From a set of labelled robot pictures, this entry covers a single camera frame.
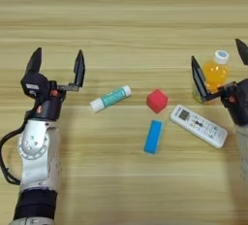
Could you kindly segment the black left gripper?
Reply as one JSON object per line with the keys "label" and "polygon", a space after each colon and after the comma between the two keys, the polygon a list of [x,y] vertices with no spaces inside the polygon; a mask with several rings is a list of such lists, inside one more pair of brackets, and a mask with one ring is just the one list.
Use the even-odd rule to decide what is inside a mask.
{"label": "black left gripper", "polygon": [[[31,55],[31,58],[27,64],[25,73],[40,71],[42,64],[42,49],[37,48]],[[61,112],[62,103],[65,100],[65,91],[78,92],[83,86],[85,76],[85,62],[82,50],[80,49],[77,54],[74,67],[75,79],[68,85],[58,85],[58,90],[52,90],[49,98],[44,101],[36,110],[34,117],[41,120],[56,121]]]}

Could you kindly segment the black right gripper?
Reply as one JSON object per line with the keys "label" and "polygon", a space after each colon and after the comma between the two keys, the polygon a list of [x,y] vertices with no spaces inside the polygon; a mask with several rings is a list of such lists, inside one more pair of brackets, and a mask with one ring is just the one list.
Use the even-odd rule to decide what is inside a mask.
{"label": "black right gripper", "polygon": [[[248,46],[240,39],[235,40],[239,56],[248,66]],[[235,125],[248,125],[248,79],[220,86],[211,93],[205,85],[205,76],[195,56],[191,57],[192,76],[198,90],[199,99],[204,103],[221,97],[222,104],[228,109]]]}

